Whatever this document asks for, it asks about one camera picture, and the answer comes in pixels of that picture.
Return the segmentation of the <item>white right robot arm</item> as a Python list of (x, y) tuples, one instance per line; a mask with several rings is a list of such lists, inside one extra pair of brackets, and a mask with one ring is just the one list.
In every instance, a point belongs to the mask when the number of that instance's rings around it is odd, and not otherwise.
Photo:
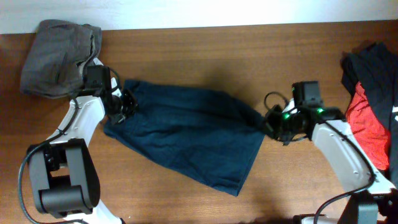
[(292, 85), (293, 98), (267, 109), (266, 136), (287, 146), (309, 139), (325, 156), (344, 193), (324, 202), (314, 214), (296, 215), (294, 223), (397, 223), (397, 189), (371, 162), (344, 114), (325, 107), (317, 81)]

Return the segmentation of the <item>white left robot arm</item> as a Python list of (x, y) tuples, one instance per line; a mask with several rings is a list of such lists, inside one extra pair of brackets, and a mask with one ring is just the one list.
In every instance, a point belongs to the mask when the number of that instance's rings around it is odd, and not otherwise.
[(136, 108), (136, 98), (121, 88), (112, 68), (85, 69), (83, 87), (72, 94), (60, 125), (45, 141), (28, 148), (19, 168), (19, 179), (29, 169), (39, 213), (53, 216), (57, 223), (123, 223), (100, 199), (100, 180), (88, 146), (104, 118), (121, 124)]

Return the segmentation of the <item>dark blue shorts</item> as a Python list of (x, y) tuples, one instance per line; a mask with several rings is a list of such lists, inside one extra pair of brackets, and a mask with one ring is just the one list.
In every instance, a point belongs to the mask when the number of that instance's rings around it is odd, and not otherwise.
[(136, 112), (104, 133), (152, 162), (238, 196), (265, 137), (262, 116), (223, 91), (127, 80)]

